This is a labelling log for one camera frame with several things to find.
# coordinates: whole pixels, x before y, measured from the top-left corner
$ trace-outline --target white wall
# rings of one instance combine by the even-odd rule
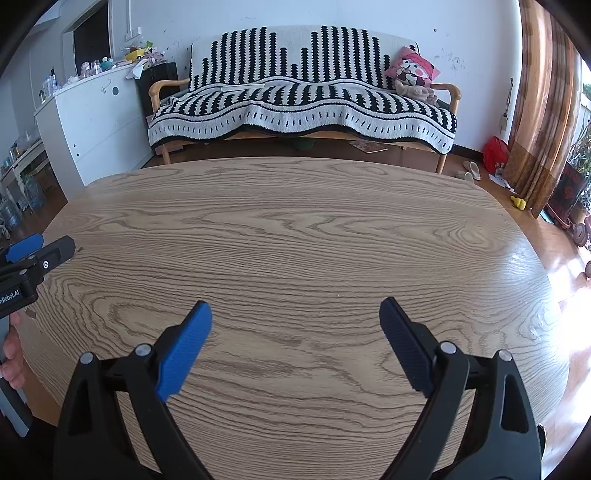
[[[60,18],[31,39],[28,78],[30,101],[38,106],[41,83],[51,68],[63,81],[63,33],[97,0],[64,0]],[[214,2],[167,0],[110,0],[111,40],[115,54],[130,42],[128,5],[132,28],[142,28],[170,60],[177,62],[179,78],[188,76],[189,49],[202,37],[263,25],[327,24],[366,28],[407,37],[418,42],[421,54],[441,75],[437,82],[450,82],[462,90],[456,143],[482,151],[485,142],[499,135],[499,122],[506,107],[510,78],[515,79],[510,117],[521,76],[521,20],[518,0],[423,0],[420,6],[408,0],[216,0]],[[16,61],[23,65],[23,60]],[[27,116],[30,101],[24,92],[25,69],[18,70],[13,89],[16,117]]]
[[[31,90],[31,75],[29,68],[29,51],[33,38],[27,38],[18,48],[2,79],[10,82],[11,103],[20,135],[31,130],[35,124],[33,112],[33,91]]]
[[[14,118],[10,82],[7,78],[0,79],[0,163],[8,156],[8,149],[18,137],[17,120]]]

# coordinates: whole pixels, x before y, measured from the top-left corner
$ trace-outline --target human hand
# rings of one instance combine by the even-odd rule
[[[17,325],[21,323],[18,312],[10,314],[10,331],[4,340],[2,349],[7,360],[0,367],[0,378],[5,378],[15,390],[25,384],[23,365],[25,362],[22,353],[21,339],[18,336]]]

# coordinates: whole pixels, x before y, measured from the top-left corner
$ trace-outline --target striped blanket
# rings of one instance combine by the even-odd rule
[[[241,129],[275,135],[341,130],[377,141],[418,140],[448,153],[456,117],[396,95],[384,75],[402,46],[418,51],[393,35],[302,25],[200,41],[193,44],[189,92],[154,115],[150,143],[208,141]]]

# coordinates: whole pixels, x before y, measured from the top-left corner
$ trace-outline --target wooden sofa armrest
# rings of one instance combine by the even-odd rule
[[[184,80],[159,80],[156,83],[152,84],[150,89],[148,90],[148,95],[152,100],[152,110],[154,113],[158,111],[160,108],[160,90],[164,87],[180,87],[181,85],[186,85],[190,82],[190,79]]]
[[[451,83],[432,83],[431,88],[433,90],[447,90],[452,96],[452,101],[449,106],[449,111],[454,115],[457,115],[457,104],[462,100],[462,93],[458,87]]]

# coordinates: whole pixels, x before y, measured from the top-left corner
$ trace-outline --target blue gripper pad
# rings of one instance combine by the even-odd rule
[[[159,357],[156,393],[160,400],[166,402],[169,395],[180,392],[211,329],[212,310],[207,303],[200,301],[180,325],[163,332],[154,345],[155,349],[158,351],[160,345],[171,342],[164,355]]]
[[[393,298],[385,299],[380,305],[379,324],[411,386],[429,398],[434,390],[431,377],[434,357],[425,351],[417,334],[433,348],[437,346],[435,337],[426,326],[413,324]]]
[[[25,257],[28,257],[32,253],[35,253],[43,246],[43,235],[35,233],[34,235],[28,236],[24,240],[11,245],[8,248],[6,254],[6,260],[12,263],[16,263]]]

